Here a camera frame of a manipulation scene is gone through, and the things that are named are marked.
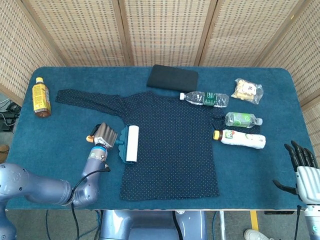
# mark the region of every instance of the wicker panel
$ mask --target wicker panel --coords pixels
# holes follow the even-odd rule
[[[210,0],[126,0],[135,65],[193,66]]]
[[[313,0],[290,26],[263,66],[282,67],[293,77],[300,101],[320,89],[320,0]]]
[[[225,0],[200,63],[204,66],[252,66],[297,2]]]
[[[16,2],[0,1],[0,90],[21,105],[33,71],[58,65]]]
[[[320,103],[303,112],[316,158],[320,161]]]
[[[123,66],[111,0],[28,0],[70,66]]]

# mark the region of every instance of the blue tablecloth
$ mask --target blue tablecloth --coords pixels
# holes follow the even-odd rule
[[[197,71],[198,90],[225,93],[235,90],[235,79],[243,78],[262,84],[264,95],[259,105],[230,98],[227,112],[253,113],[263,119],[261,134],[266,146],[257,150],[212,141],[212,150],[220,196],[183,200],[120,200],[124,164],[117,148],[111,150],[107,162],[111,172],[100,176],[100,197],[87,209],[295,209],[296,196],[276,188],[272,179],[295,185],[290,158],[284,143],[295,140],[312,148],[296,90],[290,74],[281,68],[251,67],[182,67]],[[106,122],[115,131],[124,127],[117,116],[95,110],[56,103],[58,90],[76,89],[103,94],[129,96],[144,91],[179,97],[179,92],[146,87],[151,67],[41,67],[30,80],[21,116],[7,161],[30,172],[64,179],[73,186],[81,172],[91,143],[86,136],[93,126]],[[52,115],[39,118],[33,113],[32,86],[43,77],[50,91]],[[24,198],[9,201],[9,209],[63,209],[59,205],[31,203]]]

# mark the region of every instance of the sneaker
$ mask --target sneaker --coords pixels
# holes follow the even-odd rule
[[[265,235],[263,235],[261,232],[253,229],[245,230],[243,235],[245,240],[274,240],[273,238],[268,238]]]

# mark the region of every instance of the green label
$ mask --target green label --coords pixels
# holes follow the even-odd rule
[[[233,113],[234,120],[232,126],[246,128],[251,123],[251,116],[248,113]]]
[[[203,105],[214,106],[216,101],[217,101],[217,96],[215,93],[212,93],[212,92],[205,93]]]

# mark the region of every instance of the snack package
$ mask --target snack package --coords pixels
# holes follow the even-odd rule
[[[245,100],[253,104],[259,104],[260,99],[264,95],[261,84],[255,84],[241,78],[237,78],[235,82],[236,87],[231,97]]]

